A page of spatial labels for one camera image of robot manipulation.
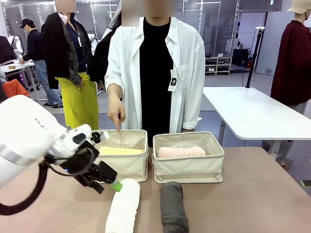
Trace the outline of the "person's right hand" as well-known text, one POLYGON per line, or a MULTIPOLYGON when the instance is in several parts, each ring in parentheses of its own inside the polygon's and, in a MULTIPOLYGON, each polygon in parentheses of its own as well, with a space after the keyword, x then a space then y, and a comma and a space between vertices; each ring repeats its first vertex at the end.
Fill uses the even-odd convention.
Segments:
POLYGON ((118 97, 108 98, 108 118, 114 123, 117 132, 121 130, 121 124, 125 121, 125 107, 118 97))

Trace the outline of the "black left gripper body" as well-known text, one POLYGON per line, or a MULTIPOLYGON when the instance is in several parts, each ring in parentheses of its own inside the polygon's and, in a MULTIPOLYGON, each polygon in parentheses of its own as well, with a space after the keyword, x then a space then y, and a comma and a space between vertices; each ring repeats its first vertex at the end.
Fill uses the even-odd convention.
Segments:
POLYGON ((100 177, 99 165, 94 163, 99 152, 89 143, 84 142, 77 152, 62 163, 62 169, 68 174, 79 173, 73 176, 84 187, 96 187, 100 177))

